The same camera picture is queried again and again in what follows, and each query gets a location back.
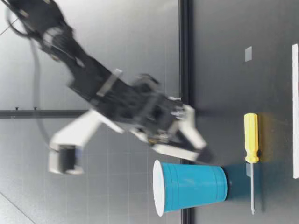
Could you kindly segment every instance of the white sticker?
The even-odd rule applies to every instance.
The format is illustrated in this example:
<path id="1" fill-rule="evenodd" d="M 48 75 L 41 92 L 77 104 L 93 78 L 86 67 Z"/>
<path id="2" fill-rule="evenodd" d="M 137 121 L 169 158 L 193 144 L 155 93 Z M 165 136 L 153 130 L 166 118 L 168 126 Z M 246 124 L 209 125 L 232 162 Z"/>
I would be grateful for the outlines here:
<path id="1" fill-rule="evenodd" d="M 252 60 L 252 46 L 245 49 L 245 62 Z"/>

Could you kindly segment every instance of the screw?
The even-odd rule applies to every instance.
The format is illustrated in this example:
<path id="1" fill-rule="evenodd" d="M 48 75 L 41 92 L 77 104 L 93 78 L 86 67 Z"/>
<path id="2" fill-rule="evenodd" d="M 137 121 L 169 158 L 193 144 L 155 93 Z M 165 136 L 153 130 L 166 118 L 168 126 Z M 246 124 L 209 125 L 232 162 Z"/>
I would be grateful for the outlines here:
<path id="1" fill-rule="evenodd" d="M 19 13 L 20 13 L 22 16 L 26 17 L 26 18 L 29 17 L 29 14 L 26 13 L 23 9 L 21 9 L 21 10 L 19 11 Z"/>

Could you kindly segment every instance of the screwdriver handle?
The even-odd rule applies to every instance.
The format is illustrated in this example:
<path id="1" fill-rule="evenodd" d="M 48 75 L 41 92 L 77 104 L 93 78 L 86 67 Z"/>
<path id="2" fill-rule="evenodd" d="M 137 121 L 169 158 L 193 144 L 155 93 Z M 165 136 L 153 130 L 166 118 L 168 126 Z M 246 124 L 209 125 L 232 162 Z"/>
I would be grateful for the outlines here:
<path id="1" fill-rule="evenodd" d="M 248 163 L 257 163 L 259 158 L 258 152 L 258 124 L 257 114 L 247 113 L 244 115 L 244 131 L 245 131 L 245 150 L 247 155 L 245 157 Z"/>

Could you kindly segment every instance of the black cable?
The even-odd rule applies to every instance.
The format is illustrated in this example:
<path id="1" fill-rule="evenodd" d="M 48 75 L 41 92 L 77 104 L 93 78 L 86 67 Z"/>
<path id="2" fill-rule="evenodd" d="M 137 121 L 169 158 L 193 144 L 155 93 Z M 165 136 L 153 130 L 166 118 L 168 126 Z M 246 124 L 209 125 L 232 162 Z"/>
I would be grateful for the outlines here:
<path id="1" fill-rule="evenodd" d="M 34 76 L 33 76 L 33 104 L 37 109 L 40 108 L 40 80 L 41 80 L 41 65 L 39 62 L 36 46 L 32 39 L 30 39 L 31 51 L 34 59 Z M 46 145 L 49 144 L 50 138 L 43 124 L 43 120 L 40 119 L 38 113 L 36 113 L 36 123 L 39 131 L 42 135 L 43 141 Z"/>
<path id="2" fill-rule="evenodd" d="M 25 37 L 25 38 L 31 38 L 33 37 L 33 33 L 22 33 L 20 32 L 19 30 L 17 30 L 12 22 L 11 22 L 11 19 L 10 19 L 10 15 L 11 15 L 11 7 L 8 7 L 7 10 L 6 10 L 6 20 L 7 20 L 7 23 L 9 24 L 9 26 L 11 27 L 11 29 L 19 36 L 21 37 Z"/>
<path id="3" fill-rule="evenodd" d="M 1 0 L 6 6 L 7 6 L 7 22 L 9 24 L 9 27 L 11 27 L 13 29 L 13 31 L 21 36 L 21 37 L 25 37 L 28 38 L 30 40 L 30 46 L 31 46 L 31 50 L 32 50 L 32 55 L 33 55 L 33 59 L 34 59 L 34 76 L 33 76 L 33 104 L 34 104 L 34 108 L 39 109 L 40 108 L 40 79 L 41 79 L 41 66 L 40 66 L 40 62 L 39 62 L 39 58 L 38 58 L 38 54 L 37 54 L 37 50 L 36 50 L 36 46 L 33 42 L 33 40 L 31 39 L 33 37 L 33 33 L 22 33 L 19 30 L 17 30 L 14 26 L 13 23 L 15 23 L 15 21 L 12 23 L 10 20 L 10 14 L 11 14 L 11 6 L 4 0 Z M 44 143 L 48 146 L 50 138 L 49 135 L 46 131 L 46 128 L 43 124 L 43 121 L 40 119 L 38 113 L 35 113 L 36 115 L 36 123 L 38 126 L 38 129 L 41 133 L 41 136 L 43 138 Z"/>

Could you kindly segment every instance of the robotic arm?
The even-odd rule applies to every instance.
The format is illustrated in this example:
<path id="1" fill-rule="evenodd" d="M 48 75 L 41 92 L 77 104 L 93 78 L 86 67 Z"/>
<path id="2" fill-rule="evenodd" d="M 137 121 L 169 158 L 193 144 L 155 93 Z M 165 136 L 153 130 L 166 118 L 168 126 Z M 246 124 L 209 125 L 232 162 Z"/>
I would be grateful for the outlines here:
<path id="1" fill-rule="evenodd" d="M 139 75 L 131 85 L 124 83 L 120 70 L 109 71 L 76 42 L 53 0 L 1 1 L 18 16 L 27 33 L 13 30 L 36 40 L 42 51 L 64 62 L 73 75 L 69 87 L 92 107 L 52 138 L 51 172 L 82 173 L 81 152 L 102 123 L 119 133 L 130 131 L 159 153 L 203 160 L 206 143 L 195 128 L 193 108 L 166 97 L 150 75 Z"/>

